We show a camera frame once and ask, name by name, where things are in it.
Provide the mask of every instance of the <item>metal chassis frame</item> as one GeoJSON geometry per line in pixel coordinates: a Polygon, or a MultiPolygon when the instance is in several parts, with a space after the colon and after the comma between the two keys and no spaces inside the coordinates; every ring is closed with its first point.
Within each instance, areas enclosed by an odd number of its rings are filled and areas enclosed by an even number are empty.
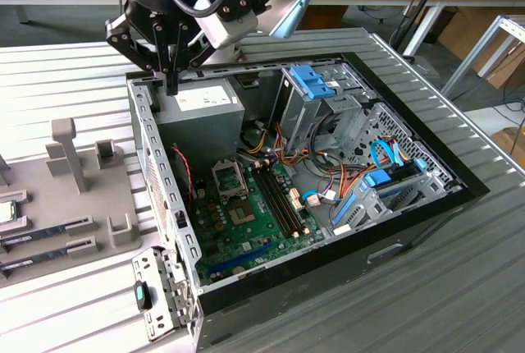
{"type": "MultiPolygon", "coordinates": [[[[338,272],[344,280],[353,279],[363,272],[367,272],[377,265],[382,264],[382,262],[394,255],[424,241],[444,225],[454,213],[469,207],[484,194],[488,193],[485,185],[464,166],[459,158],[455,156],[355,54],[330,53],[316,57],[336,56],[342,56],[348,64],[360,73],[361,79],[381,95],[381,101],[396,111],[396,113],[404,119],[405,124],[416,133],[416,136],[421,139],[424,144],[428,145],[428,148],[434,153],[437,159],[447,166],[452,173],[464,183],[464,188],[459,192],[447,195],[443,199],[425,204],[410,213],[389,219],[379,225],[361,231],[358,236],[343,234],[335,239],[327,240],[326,243],[328,243],[328,241],[330,242],[329,249],[328,245],[322,245],[314,251],[302,253],[302,255],[288,259],[284,263],[275,265],[272,268],[255,273],[250,275],[250,277],[240,279],[213,291],[204,291],[200,288],[196,290],[194,288],[195,284],[192,279],[195,278],[195,275],[193,275],[192,271],[194,270],[195,261],[191,259],[191,255],[196,255],[199,249],[196,247],[192,249],[188,245],[187,240],[183,239],[187,232],[191,232],[191,235],[193,235],[193,229],[191,229],[190,225],[182,229],[179,229],[176,225],[176,213],[182,211],[185,215],[184,204],[181,200],[176,200],[180,199],[178,190],[176,190],[175,201],[172,196],[165,196],[167,199],[167,214],[170,215],[173,224],[172,233],[176,237],[176,245],[173,240],[171,240],[173,247],[170,245],[168,249],[179,252],[183,259],[189,259],[189,267],[192,268],[192,270],[187,270],[188,277],[193,287],[192,290],[196,296],[199,296],[199,307],[202,317],[197,319],[194,329],[194,341],[199,349],[221,342],[234,333],[240,332],[242,329],[246,329],[256,323],[261,323],[261,319],[270,319],[273,316],[281,314],[275,312],[275,306],[271,307],[269,305],[268,308],[265,308],[263,302],[267,302],[267,299],[264,298],[267,297],[267,295],[275,295],[276,292],[279,292],[275,298],[275,305],[282,305],[283,297],[291,300],[290,287],[296,284],[297,281],[304,279],[305,275],[326,274],[327,270],[332,269],[333,271],[334,267],[339,268],[338,272]],[[378,260],[376,256],[378,252],[381,252],[381,260],[378,260]],[[212,326],[210,323],[214,319],[220,319],[221,322],[219,324],[215,323],[212,326]]],[[[308,60],[308,57],[301,57],[300,59],[304,61],[308,60]]],[[[143,91],[147,90],[145,83],[139,88],[143,91]]],[[[143,122],[145,125],[148,125],[148,121],[153,119],[149,108],[146,108],[146,105],[148,105],[147,99],[148,98],[145,97],[142,98],[145,103],[143,106],[135,105],[135,107],[141,111],[140,119],[146,120],[143,122]]],[[[161,153],[157,154],[157,156],[160,155],[160,158],[164,159],[163,149],[155,149],[155,145],[150,143],[150,139],[146,140],[148,141],[148,147],[155,150],[156,154],[157,150],[160,150],[161,153]]],[[[139,159],[141,166],[144,168],[145,163],[143,163],[143,158],[139,157],[139,159]]],[[[174,189],[173,187],[165,187],[165,191],[166,190],[173,191],[174,189]]],[[[300,297],[298,296],[292,300],[297,301],[294,305],[322,291],[328,290],[335,286],[335,283],[342,283],[339,276],[336,277],[337,282],[334,282],[334,278],[334,276],[324,277],[322,282],[318,282],[315,287],[304,288],[304,291],[301,291],[301,295],[299,295],[300,297]]]]}
{"type": "Polygon", "coordinates": [[[474,64],[477,58],[483,53],[485,48],[491,43],[491,41],[498,35],[501,30],[509,33],[509,36],[496,50],[494,55],[486,62],[483,68],[477,73],[481,78],[485,78],[492,67],[500,60],[500,58],[506,53],[510,45],[514,40],[518,40],[521,43],[525,43],[525,16],[497,16],[485,34],[479,39],[474,45],[472,51],[467,55],[465,60],[459,65],[455,73],[450,77],[448,82],[443,86],[441,93],[444,96],[448,96],[455,86],[463,79],[468,69],[474,64]]]}

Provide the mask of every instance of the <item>wire bundle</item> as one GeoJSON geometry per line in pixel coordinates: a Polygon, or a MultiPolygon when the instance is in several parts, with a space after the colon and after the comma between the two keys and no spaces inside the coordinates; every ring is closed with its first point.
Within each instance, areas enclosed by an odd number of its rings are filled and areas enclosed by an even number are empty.
{"type": "Polygon", "coordinates": [[[261,140],[259,141],[258,145],[257,145],[255,148],[250,149],[250,150],[248,151],[249,154],[256,154],[256,153],[258,153],[258,152],[261,151],[261,149],[262,149],[263,146],[264,146],[264,139],[266,138],[267,134],[268,134],[268,130],[263,129],[263,130],[262,130],[261,140]]]}
{"type": "Polygon", "coordinates": [[[189,163],[186,157],[183,155],[183,153],[176,148],[175,146],[171,146],[170,149],[174,151],[176,154],[182,158],[182,161],[184,162],[186,173],[188,174],[188,211],[191,211],[191,192],[193,191],[194,185],[191,179],[191,170],[189,169],[189,163]]]}

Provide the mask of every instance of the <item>metal table surface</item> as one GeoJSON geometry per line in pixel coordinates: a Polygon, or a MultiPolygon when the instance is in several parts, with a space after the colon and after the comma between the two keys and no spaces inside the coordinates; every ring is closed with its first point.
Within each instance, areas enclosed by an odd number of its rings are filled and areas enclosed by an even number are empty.
{"type": "MultiPolygon", "coordinates": [[[[375,35],[319,30],[277,43],[255,35],[245,39],[244,50],[273,57],[277,51],[356,52],[491,193],[415,250],[209,351],[523,351],[523,169],[375,35]]],[[[0,289],[0,346],[189,351],[187,337],[149,345],[135,305],[129,260],[158,243],[126,99],[124,73],[135,66],[104,43],[4,48],[0,63],[4,158],[43,156],[51,118],[75,118],[77,148],[113,138],[126,152],[144,240],[138,251],[0,289]]]]}

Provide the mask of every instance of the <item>orange wire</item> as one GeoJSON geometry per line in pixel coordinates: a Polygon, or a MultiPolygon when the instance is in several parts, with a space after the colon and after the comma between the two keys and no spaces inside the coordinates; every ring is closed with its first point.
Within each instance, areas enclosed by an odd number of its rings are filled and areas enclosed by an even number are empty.
{"type": "MultiPolygon", "coordinates": [[[[384,162],[388,161],[388,158],[383,158],[379,163],[380,164],[383,164],[384,162]]],[[[348,188],[346,188],[345,190],[345,193],[344,195],[341,196],[341,198],[345,197],[345,195],[348,194],[348,192],[352,189],[352,186],[354,186],[354,183],[358,180],[358,178],[360,176],[362,176],[366,171],[370,171],[370,170],[373,170],[376,166],[374,164],[371,164],[370,166],[368,166],[367,168],[365,168],[364,170],[362,170],[361,172],[358,172],[356,176],[354,176],[354,178],[352,179],[352,181],[350,181],[350,184],[348,186],[348,188]]]]}

